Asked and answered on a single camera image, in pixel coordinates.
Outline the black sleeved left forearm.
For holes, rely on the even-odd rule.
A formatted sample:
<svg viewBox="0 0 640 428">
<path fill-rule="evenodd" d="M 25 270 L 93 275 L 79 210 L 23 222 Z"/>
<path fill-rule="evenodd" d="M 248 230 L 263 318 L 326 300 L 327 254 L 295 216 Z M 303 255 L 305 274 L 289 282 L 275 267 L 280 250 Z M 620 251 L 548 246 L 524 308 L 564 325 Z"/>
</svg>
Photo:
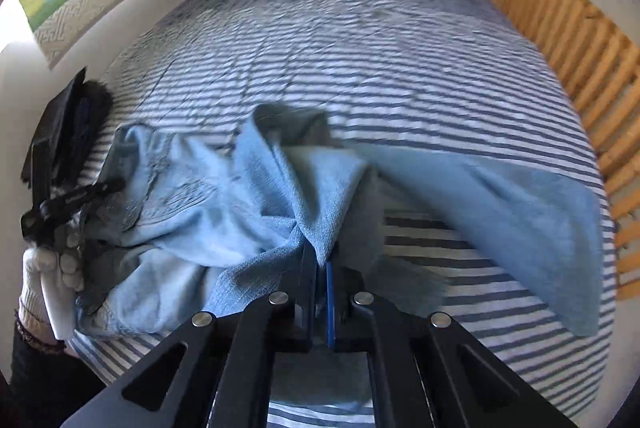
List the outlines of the black sleeved left forearm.
<svg viewBox="0 0 640 428">
<path fill-rule="evenodd" d="M 15 321 L 12 376 L 5 427 L 61 427 L 105 389 L 102 380 L 64 344 L 45 344 Z"/>
</svg>

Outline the white gloved left hand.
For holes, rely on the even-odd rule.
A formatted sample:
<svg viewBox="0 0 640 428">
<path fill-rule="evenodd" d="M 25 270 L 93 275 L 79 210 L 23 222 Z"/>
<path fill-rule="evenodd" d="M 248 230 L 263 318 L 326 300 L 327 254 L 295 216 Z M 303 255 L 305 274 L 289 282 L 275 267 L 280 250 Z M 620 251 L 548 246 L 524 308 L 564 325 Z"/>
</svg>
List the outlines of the white gloved left hand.
<svg viewBox="0 0 640 428">
<path fill-rule="evenodd" d="M 65 248 L 59 254 L 29 243 L 23 254 L 18 319 L 29 335 L 43 344 L 66 341 L 76 327 L 76 295 L 83 288 L 77 252 Z"/>
</svg>

